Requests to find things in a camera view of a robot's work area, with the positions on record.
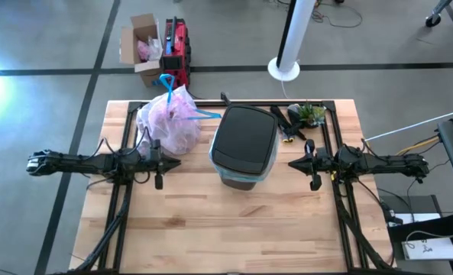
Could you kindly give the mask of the red tool case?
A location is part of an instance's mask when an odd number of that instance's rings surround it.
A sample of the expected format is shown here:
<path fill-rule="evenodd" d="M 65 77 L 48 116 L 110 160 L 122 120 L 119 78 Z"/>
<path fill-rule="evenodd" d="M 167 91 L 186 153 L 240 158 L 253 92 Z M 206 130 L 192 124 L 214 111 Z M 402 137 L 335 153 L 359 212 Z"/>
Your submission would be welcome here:
<path fill-rule="evenodd" d="M 191 46 L 189 30 L 182 18 L 166 20 L 164 52 L 161 58 L 163 72 L 174 77 L 173 88 L 190 84 Z"/>

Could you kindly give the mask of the open cardboard box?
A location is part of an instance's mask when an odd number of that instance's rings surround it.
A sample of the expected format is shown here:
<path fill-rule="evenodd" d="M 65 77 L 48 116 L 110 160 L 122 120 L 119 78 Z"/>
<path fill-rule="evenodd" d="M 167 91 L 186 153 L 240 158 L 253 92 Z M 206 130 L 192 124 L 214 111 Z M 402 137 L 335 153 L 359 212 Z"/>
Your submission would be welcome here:
<path fill-rule="evenodd" d="M 137 52 L 137 42 L 142 40 L 148 44 L 148 37 L 160 38 L 159 22 L 153 14 L 131 17 L 132 27 L 123 27 L 120 38 L 120 62 L 131 65 L 134 73 L 141 77 L 146 87 L 158 86 L 159 77 L 163 72 L 160 60 L 142 62 Z"/>

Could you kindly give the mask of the black trash bin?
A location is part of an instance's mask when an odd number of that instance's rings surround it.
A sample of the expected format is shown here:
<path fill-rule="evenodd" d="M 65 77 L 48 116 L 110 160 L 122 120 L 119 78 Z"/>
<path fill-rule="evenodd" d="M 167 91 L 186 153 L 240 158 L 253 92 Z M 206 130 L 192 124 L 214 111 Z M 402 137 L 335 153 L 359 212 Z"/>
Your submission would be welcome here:
<path fill-rule="evenodd" d="M 260 176 L 252 176 L 238 173 L 220 173 L 220 179 L 223 184 L 233 189 L 242 191 L 252 190 L 258 181 L 261 181 Z"/>

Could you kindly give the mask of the blue plastic trash bag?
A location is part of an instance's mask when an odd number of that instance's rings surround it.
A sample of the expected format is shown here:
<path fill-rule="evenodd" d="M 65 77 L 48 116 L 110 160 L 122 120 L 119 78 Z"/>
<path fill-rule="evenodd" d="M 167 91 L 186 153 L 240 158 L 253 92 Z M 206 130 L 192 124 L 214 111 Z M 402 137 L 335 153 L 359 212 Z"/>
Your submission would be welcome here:
<path fill-rule="evenodd" d="M 218 174 L 238 173 L 267 178 L 277 157 L 278 133 L 236 129 L 215 132 L 209 159 Z"/>

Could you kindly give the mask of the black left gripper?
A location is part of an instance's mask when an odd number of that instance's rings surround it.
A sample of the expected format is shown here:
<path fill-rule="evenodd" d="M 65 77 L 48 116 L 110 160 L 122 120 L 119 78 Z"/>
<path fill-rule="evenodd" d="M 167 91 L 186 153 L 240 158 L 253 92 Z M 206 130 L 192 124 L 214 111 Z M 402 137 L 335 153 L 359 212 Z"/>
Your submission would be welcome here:
<path fill-rule="evenodd" d="M 150 171 L 164 174 L 178 167 L 181 164 L 181 160 L 167 156 L 165 154 L 162 155 L 160 140 L 155 139 L 150 141 L 149 151 L 147 155 L 147 164 Z"/>

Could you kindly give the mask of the grey trash bin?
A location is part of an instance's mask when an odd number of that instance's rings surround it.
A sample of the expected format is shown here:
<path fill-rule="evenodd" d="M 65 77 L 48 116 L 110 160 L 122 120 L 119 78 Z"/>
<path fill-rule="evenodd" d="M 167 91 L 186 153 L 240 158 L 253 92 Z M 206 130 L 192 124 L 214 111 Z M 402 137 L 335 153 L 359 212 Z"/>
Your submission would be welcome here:
<path fill-rule="evenodd" d="M 200 121 L 221 115 L 198 109 L 185 86 L 173 88 L 174 76 L 162 74 L 159 80 L 167 92 L 155 97 L 137 113 L 138 151 L 146 156 L 150 153 L 151 143 L 159 141 L 165 154 L 187 154 L 199 143 Z"/>

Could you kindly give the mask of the white round pillar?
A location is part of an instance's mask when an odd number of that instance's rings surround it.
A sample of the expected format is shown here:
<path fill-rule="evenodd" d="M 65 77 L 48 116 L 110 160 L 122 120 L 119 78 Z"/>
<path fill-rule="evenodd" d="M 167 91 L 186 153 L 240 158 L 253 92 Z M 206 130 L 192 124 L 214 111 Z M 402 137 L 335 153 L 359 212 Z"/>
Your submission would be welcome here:
<path fill-rule="evenodd" d="M 303 43 L 316 0 L 291 0 L 278 54 L 267 65 L 276 80 L 293 81 L 300 73 L 299 50 Z"/>

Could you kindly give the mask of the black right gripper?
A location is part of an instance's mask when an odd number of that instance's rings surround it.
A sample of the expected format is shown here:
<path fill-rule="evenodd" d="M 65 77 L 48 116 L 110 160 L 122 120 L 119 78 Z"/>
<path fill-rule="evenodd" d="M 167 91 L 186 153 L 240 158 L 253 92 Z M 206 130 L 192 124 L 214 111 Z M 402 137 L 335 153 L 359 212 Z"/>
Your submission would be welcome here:
<path fill-rule="evenodd" d="M 312 139 L 308 139 L 305 143 L 306 155 L 290 161 L 288 165 L 295 167 L 296 170 L 311 176 L 319 171 L 330 173 L 336 170 L 337 164 L 335 158 L 326 150 L 325 147 L 316 147 Z"/>

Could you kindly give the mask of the black glove with yellow cuff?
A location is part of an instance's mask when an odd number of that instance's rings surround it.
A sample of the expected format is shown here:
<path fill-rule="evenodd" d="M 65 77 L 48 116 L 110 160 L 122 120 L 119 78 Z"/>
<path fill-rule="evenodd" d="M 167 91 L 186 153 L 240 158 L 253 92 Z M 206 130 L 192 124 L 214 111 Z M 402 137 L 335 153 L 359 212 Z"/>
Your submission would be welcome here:
<path fill-rule="evenodd" d="M 294 136 L 292 133 L 292 125 L 287 121 L 280 108 L 276 105 L 270 107 L 270 112 L 277 117 L 279 128 L 283 135 L 283 143 L 293 143 Z"/>

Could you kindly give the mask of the clear plastic wrap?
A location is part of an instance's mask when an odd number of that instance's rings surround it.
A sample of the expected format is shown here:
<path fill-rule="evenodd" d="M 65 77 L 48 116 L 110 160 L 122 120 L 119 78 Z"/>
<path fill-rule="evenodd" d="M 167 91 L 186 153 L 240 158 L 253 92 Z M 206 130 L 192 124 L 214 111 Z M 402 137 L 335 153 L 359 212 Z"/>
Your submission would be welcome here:
<path fill-rule="evenodd" d="M 156 61 L 162 57 L 163 44 L 160 38 L 148 37 L 148 60 Z"/>

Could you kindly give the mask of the white paper sheet with writing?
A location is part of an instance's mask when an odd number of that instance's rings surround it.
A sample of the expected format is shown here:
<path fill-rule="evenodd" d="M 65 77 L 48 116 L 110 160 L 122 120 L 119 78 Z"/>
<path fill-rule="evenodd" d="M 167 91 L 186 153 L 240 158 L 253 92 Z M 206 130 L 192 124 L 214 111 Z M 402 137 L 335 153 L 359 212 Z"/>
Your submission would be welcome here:
<path fill-rule="evenodd" d="M 396 214 L 403 224 L 424 222 L 440 218 L 438 213 Z M 453 260 L 453 244 L 450 238 L 433 238 L 429 240 L 401 243 L 406 260 Z"/>

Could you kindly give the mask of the small potted green plant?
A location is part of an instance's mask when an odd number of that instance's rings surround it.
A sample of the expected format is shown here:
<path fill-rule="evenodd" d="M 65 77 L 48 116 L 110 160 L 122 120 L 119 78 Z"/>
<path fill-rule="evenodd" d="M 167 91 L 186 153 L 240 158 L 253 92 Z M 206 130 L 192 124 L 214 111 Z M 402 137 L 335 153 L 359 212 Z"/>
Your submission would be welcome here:
<path fill-rule="evenodd" d="M 292 125 L 300 128 L 317 128 L 325 123 L 324 106 L 317 106 L 306 102 L 304 105 L 292 104 L 287 108 Z"/>

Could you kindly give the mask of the black bin lid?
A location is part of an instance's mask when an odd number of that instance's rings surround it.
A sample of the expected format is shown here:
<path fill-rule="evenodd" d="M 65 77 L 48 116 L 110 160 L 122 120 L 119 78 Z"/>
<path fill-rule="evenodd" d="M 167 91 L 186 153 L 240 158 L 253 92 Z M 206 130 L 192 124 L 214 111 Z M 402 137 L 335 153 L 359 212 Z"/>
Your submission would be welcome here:
<path fill-rule="evenodd" d="M 248 176 L 267 169 L 277 137 L 277 117 L 250 105 L 226 108 L 210 150 L 213 164 Z"/>

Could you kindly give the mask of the black bar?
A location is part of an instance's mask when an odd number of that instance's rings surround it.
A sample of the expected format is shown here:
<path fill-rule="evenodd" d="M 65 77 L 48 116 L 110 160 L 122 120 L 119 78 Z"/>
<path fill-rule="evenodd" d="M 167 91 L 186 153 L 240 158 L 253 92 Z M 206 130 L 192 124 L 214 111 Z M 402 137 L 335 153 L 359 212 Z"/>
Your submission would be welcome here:
<path fill-rule="evenodd" d="M 453 215 L 389 227 L 388 232 L 391 240 L 395 242 L 453 238 Z"/>

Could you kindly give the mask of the grey leg with caster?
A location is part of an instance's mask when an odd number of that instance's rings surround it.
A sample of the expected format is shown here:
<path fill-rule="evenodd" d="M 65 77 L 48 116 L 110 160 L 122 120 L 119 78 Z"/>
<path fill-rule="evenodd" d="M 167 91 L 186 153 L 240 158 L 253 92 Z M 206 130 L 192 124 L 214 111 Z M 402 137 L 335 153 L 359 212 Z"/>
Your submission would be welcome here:
<path fill-rule="evenodd" d="M 451 4 L 453 0 L 439 0 L 438 4 L 432 9 L 430 16 L 425 18 L 425 25 L 428 28 L 433 28 L 441 21 L 442 11 Z"/>

